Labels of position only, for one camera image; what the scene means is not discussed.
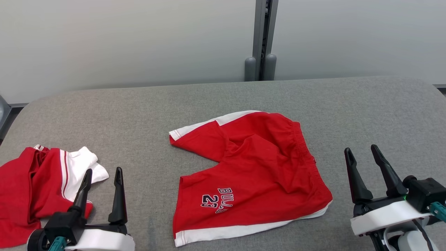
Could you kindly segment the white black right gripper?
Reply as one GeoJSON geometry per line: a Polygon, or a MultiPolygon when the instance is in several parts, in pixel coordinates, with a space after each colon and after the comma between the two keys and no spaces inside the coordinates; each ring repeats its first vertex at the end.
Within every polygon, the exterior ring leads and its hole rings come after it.
{"type": "Polygon", "coordinates": [[[404,195],[408,189],[404,187],[377,145],[371,145],[371,152],[384,178],[387,197],[373,199],[371,191],[367,189],[357,170],[357,161],[352,150],[348,147],[344,149],[350,193],[354,204],[353,218],[350,219],[354,235],[366,235],[376,230],[431,216],[428,211],[421,213],[406,201],[404,195]]]}

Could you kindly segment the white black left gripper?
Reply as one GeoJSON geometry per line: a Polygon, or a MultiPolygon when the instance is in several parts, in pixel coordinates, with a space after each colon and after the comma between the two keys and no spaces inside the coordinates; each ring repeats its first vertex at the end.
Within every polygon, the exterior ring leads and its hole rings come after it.
{"type": "MultiPolygon", "coordinates": [[[[86,212],[87,196],[91,189],[92,169],[86,170],[77,195],[68,212],[86,212]]],[[[124,177],[121,167],[116,168],[113,208],[108,216],[109,224],[86,225],[76,245],[67,245],[68,251],[134,251],[135,241],[128,233],[127,206],[124,177]]]]}

